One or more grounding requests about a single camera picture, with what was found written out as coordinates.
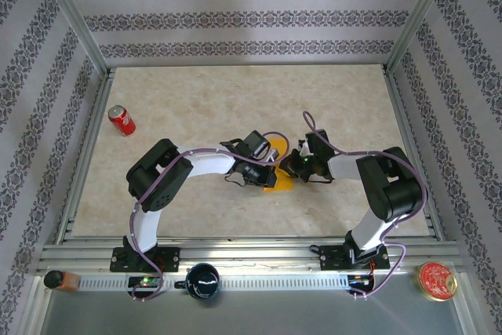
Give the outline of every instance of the yellow sponge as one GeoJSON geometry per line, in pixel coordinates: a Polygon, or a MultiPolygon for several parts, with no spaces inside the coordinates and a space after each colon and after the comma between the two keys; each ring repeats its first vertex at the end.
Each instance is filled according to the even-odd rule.
{"type": "MultiPolygon", "coordinates": [[[[279,156],[286,153],[286,141],[282,138],[270,139],[271,148],[277,149],[279,156]]],[[[264,191],[290,191],[294,189],[293,178],[289,176],[284,170],[280,170],[276,165],[275,175],[277,176],[277,181],[275,182],[275,187],[264,188],[264,191]]]]}

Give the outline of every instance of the patterned wallpaper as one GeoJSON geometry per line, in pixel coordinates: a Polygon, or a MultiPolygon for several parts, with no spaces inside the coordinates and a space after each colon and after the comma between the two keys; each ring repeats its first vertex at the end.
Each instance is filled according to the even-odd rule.
{"type": "Polygon", "coordinates": [[[111,66],[384,63],[416,0],[75,0],[111,66]]]}
{"type": "Polygon", "coordinates": [[[0,0],[0,334],[15,333],[100,78],[55,0],[0,0]]]}
{"type": "Polygon", "coordinates": [[[435,0],[395,72],[431,198],[502,333],[500,0],[435,0]]]}

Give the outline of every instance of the dark blue cup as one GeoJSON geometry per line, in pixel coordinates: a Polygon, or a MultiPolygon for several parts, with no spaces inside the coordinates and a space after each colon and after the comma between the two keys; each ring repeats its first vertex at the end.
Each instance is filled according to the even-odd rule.
{"type": "Polygon", "coordinates": [[[184,281],[175,282],[174,288],[185,289],[198,300],[207,300],[220,290],[220,274],[211,264],[196,264],[187,273],[184,281]]]}

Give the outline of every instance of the red soda can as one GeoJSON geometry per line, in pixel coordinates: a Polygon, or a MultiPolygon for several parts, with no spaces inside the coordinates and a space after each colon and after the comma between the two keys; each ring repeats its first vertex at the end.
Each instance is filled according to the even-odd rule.
{"type": "Polygon", "coordinates": [[[136,129],[136,124],[129,112],[120,105],[115,105],[108,111],[108,119],[113,126],[124,136],[128,137],[136,129]]]}

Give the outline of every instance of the black mounting bracket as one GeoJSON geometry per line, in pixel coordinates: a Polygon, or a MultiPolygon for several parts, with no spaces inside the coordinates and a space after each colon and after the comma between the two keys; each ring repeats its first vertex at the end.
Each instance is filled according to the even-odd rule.
{"type": "MultiPolygon", "coordinates": [[[[111,272],[155,272],[140,254],[129,245],[127,237],[123,240],[124,247],[115,247],[111,255],[111,272]]],[[[162,272],[178,272],[180,266],[180,248],[156,246],[145,255],[154,262],[162,272]]]]}
{"type": "Polygon", "coordinates": [[[319,255],[321,271],[369,269],[371,260],[375,263],[376,270],[387,270],[391,267],[387,248],[383,245],[376,249],[374,253],[355,262],[347,255],[347,247],[343,245],[311,245],[310,251],[319,255]]]}

